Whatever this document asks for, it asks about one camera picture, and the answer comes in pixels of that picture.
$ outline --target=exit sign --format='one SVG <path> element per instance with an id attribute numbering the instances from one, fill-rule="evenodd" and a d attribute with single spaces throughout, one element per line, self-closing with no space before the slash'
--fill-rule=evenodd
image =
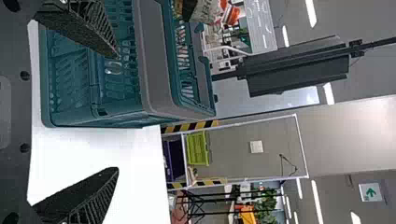
<path id="1" fill-rule="evenodd" d="M 378 183 L 359 184 L 361 200 L 364 203 L 382 202 L 381 188 Z"/>

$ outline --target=merchandise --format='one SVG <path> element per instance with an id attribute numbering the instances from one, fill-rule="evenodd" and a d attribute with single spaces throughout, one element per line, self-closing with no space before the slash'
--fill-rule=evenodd
<path id="1" fill-rule="evenodd" d="M 234 25 L 241 9 L 228 4 L 227 0 L 175 0 L 175 12 L 184 21 Z"/>

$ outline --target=yellow and black hazard stripe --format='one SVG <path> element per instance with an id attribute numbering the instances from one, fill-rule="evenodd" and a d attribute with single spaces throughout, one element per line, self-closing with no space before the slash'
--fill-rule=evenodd
<path id="1" fill-rule="evenodd" d="M 187 183 L 167 183 L 166 187 L 168 189 L 184 189 L 187 187 Z"/>
<path id="2" fill-rule="evenodd" d="M 196 182 L 196 186 L 215 186 L 215 185 L 225 185 L 227 184 L 226 179 L 202 179 Z"/>
<path id="3" fill-rule="evenodd" d="M 200 179 L 195 182 L 193 187 L 205 187 L 205 186 L 216 186 L 216 185 L 225 185 L 227 184 L 227 179 L 225 178 L 210 178 L 210 179 Z M 185 182 L 174 182 L 167 183 L 166 187 L 168 189 L 184 189 L 187 187 L 187 183 Z"/>
<path id="4" fill-rule="evenodd" d="M 212 128 L 218 126 L 219 126 L 219 121 L 215 119 L 215 120 L 201 121 L 197 123 L 187 123 L 176 126 L 164 127 L 161 128 L 161 133 L 178 133 L 178 132 L 200 130 L 203 128 Z"/>

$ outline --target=ceiling light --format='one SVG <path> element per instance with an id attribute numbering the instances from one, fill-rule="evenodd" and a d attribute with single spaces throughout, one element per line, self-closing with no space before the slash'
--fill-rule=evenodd
<path id="1" fill-rule="evenodd" d="M 283 190 L 283 186 L 280 187 L 280 193 L 282 194 L 282 202 L 283 202 L 283 205 L 286 205 L 285 191 Z"/>
<path id="2" fill-rule="evenodd" d="M 350 215 L 352 216 L 352 223 L 353 224 L 361 224 L 361 218 L 358 215 L 356 215 L 353 212 L 351 212 Z"/>
<path id="3" fill-rule="evenodd" d="M 300 197 L 300 199 L 302 199 L 303 198 L 303 189 L 301 188 L 300 178 L 297 178 L 296 182 L 297 182 L 298 196 Z"/>
<path id="4" fill-rule="evenodd" d="M 315 207 L 317 208 L 318 215 L 318 223 L 323 224 L 323 215 L 321 213 L 319 195 L 318 195 L 318 186 L 315 180 L 312 180 L 312 190 L 314 191 L 314 199 L 315 199 Z"/>
<path id="5" fill-rule="evenodd" d="M 288 197 L 288 196 L 286 196 L 286 205 L 288 206 L 289 218 L 292 218 L 292 216 L 291 216 L 291 209 L 290 209 L 290 201 L 289 201 L 289 197 Z"/>
<path id="6" fill-rule="evenodd" d="M 314 0 L 305 0 L 305 4 L 308 11 L 309 23 L 311 24 L 311 27 L 314 28 L 318 21 L 317 12 L 314 7 Z"/>
<path id="7" fill-rule="evenodd" d="M 296 213 L 296 212 L 294 212 L 294 222 L 295 222 L 296 224 L 299 224 L 299 223 L 298 223 L 298 217 L 297 217 L 297 213 Z"/>
<path id="8" fill-rule="evenodd" d="M 286 26 L 282 26 L 282 34 L 283 34 L 283 39 L 285 40 L 285 47 L 288 48 L 290 46 L 289 43 L 289 36 L 288 36 L 288 29 Z"/>
<path id="9" fill-rule="evenodd" d="M 323 86 L 324 94 L 326 95 L 326 101 L 328 105 L 334 105 L 334 95 L 332 94 L 332 84 L 329 82 Z"/>

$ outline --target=stacked baskets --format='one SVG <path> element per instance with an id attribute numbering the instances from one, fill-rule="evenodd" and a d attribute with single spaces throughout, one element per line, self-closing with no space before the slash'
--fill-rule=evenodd
<path id="1" fill-rule="evenodd" d="M 50 127 L 140 128 L 216 115 L 199 24 L 172 0 L 104 0 L 120 57 L 40 28 L 42 118 Z"/>

